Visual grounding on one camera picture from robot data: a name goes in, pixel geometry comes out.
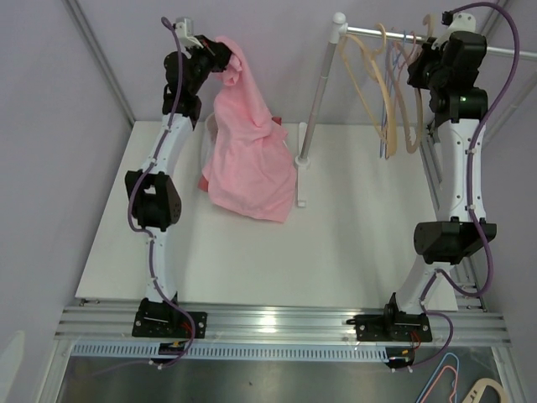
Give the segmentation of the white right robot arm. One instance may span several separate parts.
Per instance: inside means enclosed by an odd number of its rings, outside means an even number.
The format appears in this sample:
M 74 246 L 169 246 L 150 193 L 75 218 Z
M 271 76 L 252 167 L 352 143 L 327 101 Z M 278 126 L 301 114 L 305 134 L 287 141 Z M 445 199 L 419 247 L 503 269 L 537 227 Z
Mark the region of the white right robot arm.
M 434 129 L 441 140 L 442 179 L 433 222 L 414 230 L 416 260 L 402 287 L 383 310 L 382 329 L 394 340 L 428 326 L 426 298 L 439 280 L 480 249 L 489 250 L 497 226 L 481 198 L 481 153 L 487 93 L 475 85 L 487 53 L 484 36 L 454 31 L 423 43 L 408 69 L 408 83 L 430 92 Z

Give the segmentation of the blue wire hanger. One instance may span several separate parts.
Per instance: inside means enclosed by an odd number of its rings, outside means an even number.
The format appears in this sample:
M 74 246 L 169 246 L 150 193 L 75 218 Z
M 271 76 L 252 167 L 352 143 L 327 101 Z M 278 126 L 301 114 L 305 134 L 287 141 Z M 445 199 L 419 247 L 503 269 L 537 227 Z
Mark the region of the blue wire hanger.
M 383 79 L 385 81 L 386 87 L 388 89 L 388 94 L 390 96 L 395 96 L 395 76 L 396 71 L 398 71 L 399 68 L 399 60 L 402 56 L 402 52 L 398 50 L 398 47 L 396 46 L 397 42 L 393 41 L 391 39 L 388 39 L 387 46 L 385 50 L 385 56 L 384 56 L 384 74 Z M 386 137 L 387 135 L 387 129 L 388 129 L 388 111 L 383 104 L 382 109 L 382 115 L 381 115 L 381 129 L 384 129 L 386 131 Z M 382 140 L 380 142 L 379 147 L 379 157 L 385 158 L 386 160 L 388 157 L 388 145 L 387 143 L 384 143 Z

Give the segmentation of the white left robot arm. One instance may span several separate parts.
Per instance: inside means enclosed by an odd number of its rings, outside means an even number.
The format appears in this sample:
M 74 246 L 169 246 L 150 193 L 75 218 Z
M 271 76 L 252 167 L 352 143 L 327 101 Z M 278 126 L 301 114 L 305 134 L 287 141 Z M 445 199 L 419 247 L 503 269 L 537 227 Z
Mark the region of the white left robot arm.
M 151 325 L 163 337 L 176 334 L 185 318 L 176 302 L 173 269 L 171 228 L 180 220 L 182 201 L 172 174 L 199 120 L 198 91 L 210 74 L 227 68 L 232 55 L 225 44 L 204 35 L 179 39 L 177 45 L 164 59 L 166 85 L 158 139 L 142 167 L 125 175 L 129 226 L 145 233 L 149 244 L 148 285 L 134 328 Z

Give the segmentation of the pink wire hanger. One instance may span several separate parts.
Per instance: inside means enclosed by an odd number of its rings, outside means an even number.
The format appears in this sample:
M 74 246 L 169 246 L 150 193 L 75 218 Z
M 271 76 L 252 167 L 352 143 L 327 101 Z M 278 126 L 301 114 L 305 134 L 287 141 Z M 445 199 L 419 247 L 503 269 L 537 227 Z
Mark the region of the pink wire hanger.
M 397 122 L 400 119 L 404 134 L 404 147 L 408 154 L 414 154 L 421 141 L 423 129 L 420 126 L 411 128 L 409 108 L 403 94 L 403 72 L 414 60 L 417 44 L 412 43 L 410 50 L 404 44 L 389 41 L 384 52 L 383 84 L 386 95 L 383 96 L 383 112 L 381 117 L 381 133 L 383 135 L 383 151 L 381 155 L 387 160 L 397 151 Z

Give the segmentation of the light pink t shirt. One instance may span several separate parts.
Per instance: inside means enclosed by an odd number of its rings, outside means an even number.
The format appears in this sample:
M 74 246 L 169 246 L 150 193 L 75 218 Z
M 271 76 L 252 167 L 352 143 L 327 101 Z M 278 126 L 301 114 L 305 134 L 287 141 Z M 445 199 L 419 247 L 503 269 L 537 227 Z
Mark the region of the light pink t shirt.
M 231 52 L 217 76 L 213 103 L 216 141 L 202 175 L 211 202 L 257 220 L 285 222 L 295 199 L 297 172 L 288 131 L 273 120 L 240 46 L 216 38 Z

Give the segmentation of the coral red t shirt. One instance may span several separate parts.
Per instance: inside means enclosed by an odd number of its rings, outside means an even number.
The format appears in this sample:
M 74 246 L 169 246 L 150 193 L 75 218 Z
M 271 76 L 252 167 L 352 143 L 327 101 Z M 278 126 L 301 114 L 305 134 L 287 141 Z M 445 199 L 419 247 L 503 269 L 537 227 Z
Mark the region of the coral red t shirt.
M 282 118 L 281 117 L 272 117 L 272 120 L 276 124 L 278 124 L 279 126 L 282 125 Z M 200 179 L 198 181 L 198 189 L 200 189 L 201 191 L 204 191 L 204 192 L 208 192 L 208 180 L 207 180 L 207 178 L 205 177 L 205 175 L 203 173 L 201 173 L 201 177 L 200 177 Z

